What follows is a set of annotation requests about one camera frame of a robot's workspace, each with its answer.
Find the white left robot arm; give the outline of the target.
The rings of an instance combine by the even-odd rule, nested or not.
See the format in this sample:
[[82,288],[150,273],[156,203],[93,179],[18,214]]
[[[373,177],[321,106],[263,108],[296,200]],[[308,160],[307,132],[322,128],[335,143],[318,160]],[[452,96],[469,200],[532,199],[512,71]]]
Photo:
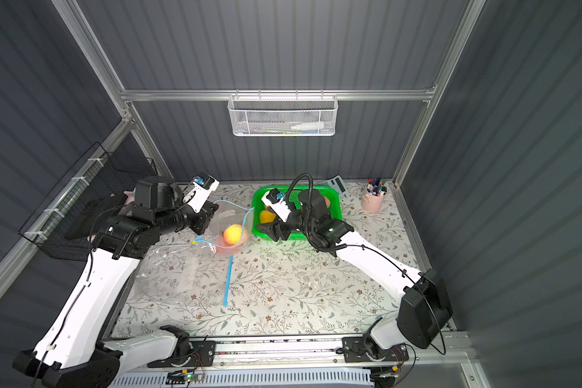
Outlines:
[[13,368],[46,387],[108,387],[115,378],[151,362],[187,361],[189,334],[171,325],[126,340],[100,339],[113,306],[148,250],[161,236],[189,228],[204,234],[218,205],[218,188],[200,173],[183,192],[174,179],[137,182],[134,200],[99,212],[92,223],[87,263],[53,325],[34,349],[19,352]]

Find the red yellow peach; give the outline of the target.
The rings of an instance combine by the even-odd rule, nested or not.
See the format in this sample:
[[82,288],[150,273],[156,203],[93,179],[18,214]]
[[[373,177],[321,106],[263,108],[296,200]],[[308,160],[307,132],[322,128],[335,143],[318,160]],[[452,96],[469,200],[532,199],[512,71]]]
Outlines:
[[234,224],[228,226],[223,233],[223,239],[225,243],[229,246],[234,246],[240,243],[243,239],[244,232],[243,227],[240,224]]

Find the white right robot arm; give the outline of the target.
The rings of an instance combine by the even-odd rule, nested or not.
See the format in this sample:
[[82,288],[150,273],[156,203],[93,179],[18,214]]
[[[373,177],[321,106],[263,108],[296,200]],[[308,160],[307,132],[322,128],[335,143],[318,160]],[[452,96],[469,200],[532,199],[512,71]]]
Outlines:
[[377,360],[400,345],[433,346],[453,315],[440,274],[412,268],[369,243],[353,226],[333,218],[315,189],[299,192],[298,200],[294,205],[279,189],[268,189],[260,202],[275,218],[259,224],[258,230],[274,242],[287,240],[294,232],[303,234],[313,249],[354,265],[399,302],[396,317],[377,319],[364,334],[365,354]]

